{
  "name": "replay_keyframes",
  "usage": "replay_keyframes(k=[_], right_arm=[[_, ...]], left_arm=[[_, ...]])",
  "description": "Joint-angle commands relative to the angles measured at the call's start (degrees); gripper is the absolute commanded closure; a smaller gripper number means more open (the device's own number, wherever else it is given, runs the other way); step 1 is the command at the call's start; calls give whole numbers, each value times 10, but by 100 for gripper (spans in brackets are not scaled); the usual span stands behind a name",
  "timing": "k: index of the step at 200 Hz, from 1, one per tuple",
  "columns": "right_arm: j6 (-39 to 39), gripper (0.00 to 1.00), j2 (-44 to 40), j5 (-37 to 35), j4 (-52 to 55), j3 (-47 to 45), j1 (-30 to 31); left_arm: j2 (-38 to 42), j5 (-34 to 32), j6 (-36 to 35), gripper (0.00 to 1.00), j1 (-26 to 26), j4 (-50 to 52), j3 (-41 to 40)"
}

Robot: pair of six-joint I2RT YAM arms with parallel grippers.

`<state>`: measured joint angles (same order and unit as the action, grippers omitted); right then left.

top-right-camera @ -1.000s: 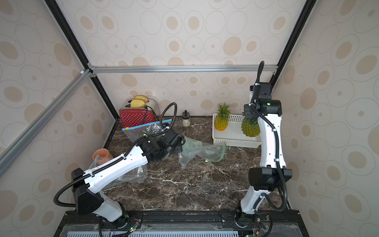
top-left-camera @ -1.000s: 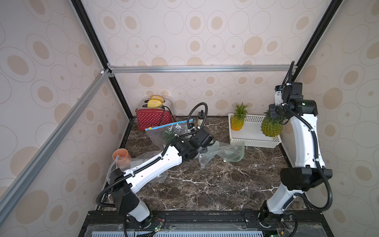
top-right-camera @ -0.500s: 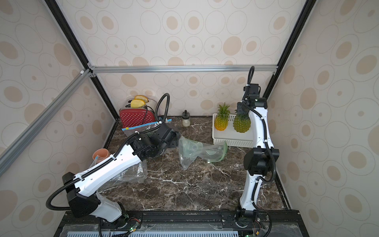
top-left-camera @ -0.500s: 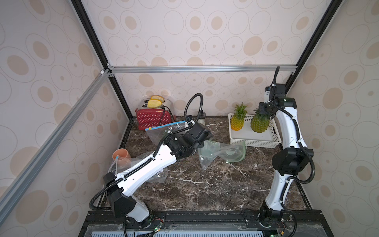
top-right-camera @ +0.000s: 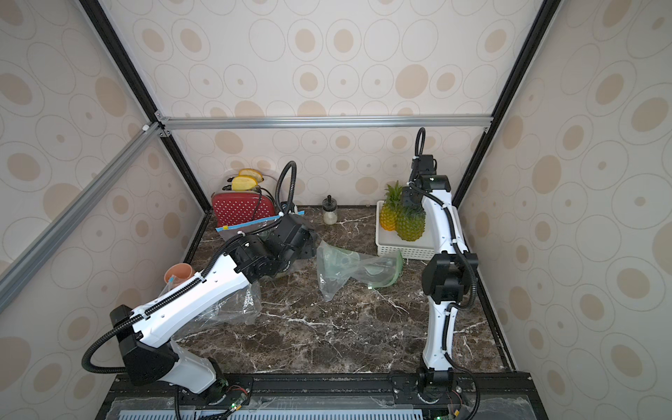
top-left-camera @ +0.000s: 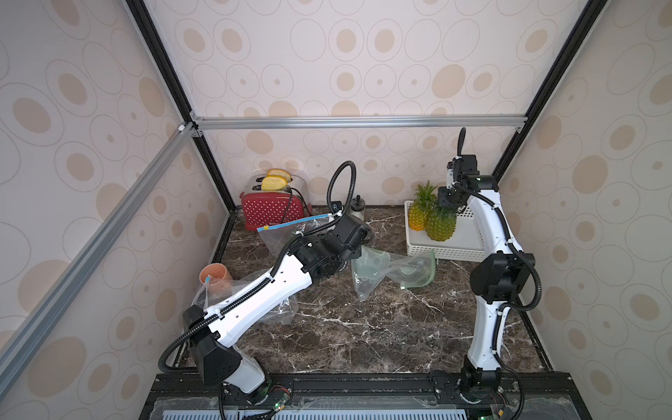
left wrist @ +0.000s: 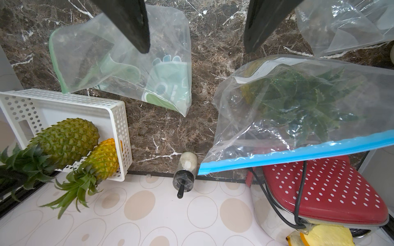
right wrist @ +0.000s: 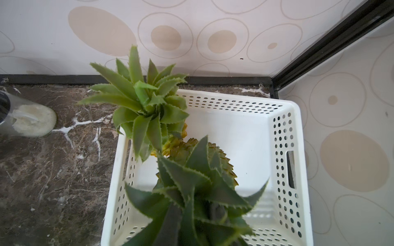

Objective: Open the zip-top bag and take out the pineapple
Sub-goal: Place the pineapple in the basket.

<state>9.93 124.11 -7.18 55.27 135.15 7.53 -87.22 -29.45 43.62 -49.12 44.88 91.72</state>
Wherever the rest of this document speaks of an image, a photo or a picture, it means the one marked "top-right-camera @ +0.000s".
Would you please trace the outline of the clear zip-top bag blue slider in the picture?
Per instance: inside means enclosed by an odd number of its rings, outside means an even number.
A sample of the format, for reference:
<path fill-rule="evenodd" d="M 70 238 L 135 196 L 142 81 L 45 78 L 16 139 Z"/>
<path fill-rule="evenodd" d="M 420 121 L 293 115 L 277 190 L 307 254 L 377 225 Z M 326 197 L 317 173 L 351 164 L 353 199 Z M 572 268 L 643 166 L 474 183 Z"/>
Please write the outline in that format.
<path fill-rule="evenodd" d="M 215 327 L 225 325 L 252 325 L 262 311 L 262 292 L 259 283 L 252 283 L 244 289 L 221 299 L 206 308 L 191 321 L 180 327 L 172 339 L 183 340 Z"/>

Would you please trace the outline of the green-zip bag with pineapple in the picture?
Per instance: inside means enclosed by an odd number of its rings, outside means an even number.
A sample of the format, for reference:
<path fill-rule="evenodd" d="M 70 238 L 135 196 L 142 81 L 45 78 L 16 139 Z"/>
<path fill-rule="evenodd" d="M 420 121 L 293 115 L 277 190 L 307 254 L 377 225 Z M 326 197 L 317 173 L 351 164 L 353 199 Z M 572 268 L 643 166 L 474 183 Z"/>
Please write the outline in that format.
<path fill-rule="evenodd" d="M 399 252 L 376 257 L 344 250 L 324 241 L 318 246 L 316 257 L 318 286 L 325 302 L 333 300 L 350 279 L 366 285 L 369 290 L 394 285 L 404 267 Z"/>

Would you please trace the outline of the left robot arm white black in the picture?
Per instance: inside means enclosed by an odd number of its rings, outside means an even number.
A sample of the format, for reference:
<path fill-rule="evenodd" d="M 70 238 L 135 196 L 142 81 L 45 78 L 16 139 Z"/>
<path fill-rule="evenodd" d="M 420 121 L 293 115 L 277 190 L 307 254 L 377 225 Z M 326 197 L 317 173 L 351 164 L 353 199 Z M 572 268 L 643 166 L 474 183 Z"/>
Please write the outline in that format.
<path fill-rule="evenodd" d="M 228 382 L 214 360 L 182 348 L 173 336 L 211 306 L 264 277 L 285 273 L 297 260 L 314 257 L 318 235 L 302 216 L 283 216 L 261 233 L 228 240 L 202 271 L 147 304 L 118 306 L 110 314 L 124 362 L 136 387 L 169 383 L 212 403 Z"/>

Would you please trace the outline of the blue-zip bag with pineapple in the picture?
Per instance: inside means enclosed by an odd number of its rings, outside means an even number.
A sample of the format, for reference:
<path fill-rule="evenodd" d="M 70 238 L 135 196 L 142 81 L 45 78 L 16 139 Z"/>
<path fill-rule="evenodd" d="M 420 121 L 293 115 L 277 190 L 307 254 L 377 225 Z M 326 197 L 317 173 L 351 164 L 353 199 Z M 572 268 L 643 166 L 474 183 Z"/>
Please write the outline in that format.
<path fill-rule="evenodd" d="M 232 236 L 237 235 L 238 233 L 243 233 L 245 235 L 252 233 L 256 229 L 267 228 L 274 222 L 278 221 L 283 214 L 275 215 L 271 217 L 266 217 L 258 220 L 252 220 L 252 222 L 245 222 L 238 225 L 232 226 L 222 226 L 217 227 L 217 233 L 224 239 L 227 240 Z"/>

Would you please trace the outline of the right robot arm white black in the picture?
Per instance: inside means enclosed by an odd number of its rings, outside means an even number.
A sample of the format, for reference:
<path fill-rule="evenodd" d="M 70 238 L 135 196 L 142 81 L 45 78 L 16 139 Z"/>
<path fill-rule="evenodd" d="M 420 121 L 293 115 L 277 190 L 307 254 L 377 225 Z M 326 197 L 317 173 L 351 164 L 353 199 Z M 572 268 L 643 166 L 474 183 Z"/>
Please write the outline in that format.
<path fill-rule="evenodd" d="M 434 248 L 422 275 L 430 312 L 423 364 L 418 369 L 418 391 L 450 390 L 453 376 L 465 371 L 453 361 L 453 334 L 459 312 L 474 306 L 479 260 L 466 244 L 449 180 L 437 174 L 431 155 L 418 152 L 413 157 L 411 176 L 402 191 L 402 204 L 425 211 Z"/>

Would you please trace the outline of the yellow pineapple green crown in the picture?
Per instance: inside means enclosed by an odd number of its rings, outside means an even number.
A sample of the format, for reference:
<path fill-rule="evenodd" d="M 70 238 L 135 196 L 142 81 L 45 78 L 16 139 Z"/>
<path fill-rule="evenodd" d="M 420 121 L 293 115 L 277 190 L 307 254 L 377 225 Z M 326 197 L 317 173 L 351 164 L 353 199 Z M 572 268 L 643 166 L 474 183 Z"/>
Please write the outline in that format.
<path fill-rule="evenodd" d="M 395 232 L 406 242 L 415 242 L 425 232 L 425 210 L 421 206 L 400 206 Z"/>
<path fill-rule="evenodd" d="M 401 212 L 401 198 L 403 187 L 399 182 L 387 185 L 385 200 L 379 214 L 379 224 L 386 231 L 397 230 L 397 219 Z"/>

